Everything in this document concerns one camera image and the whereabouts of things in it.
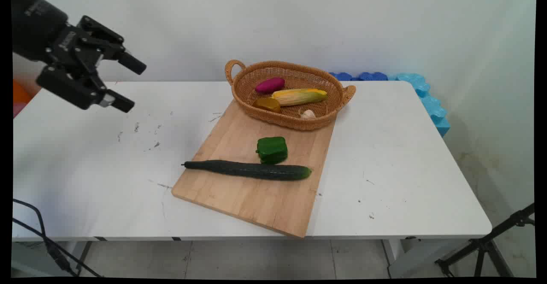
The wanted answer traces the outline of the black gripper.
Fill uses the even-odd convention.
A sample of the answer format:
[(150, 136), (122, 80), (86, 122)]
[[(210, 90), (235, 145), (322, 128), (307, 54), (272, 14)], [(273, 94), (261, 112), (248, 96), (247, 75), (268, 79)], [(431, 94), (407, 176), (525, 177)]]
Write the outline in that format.
[(141, 75), (146, 64), (124, 45), (124, 37), (98, 21), (83, 16), (77, 25), (46, 0), (11, 0), (12, 50), (45, 64), (36, 83), (47, 91), (87, 110), (92, 105), (128, 113), (135, 102), (107, 89), (98, 76), (101, 59), (117, 61)]

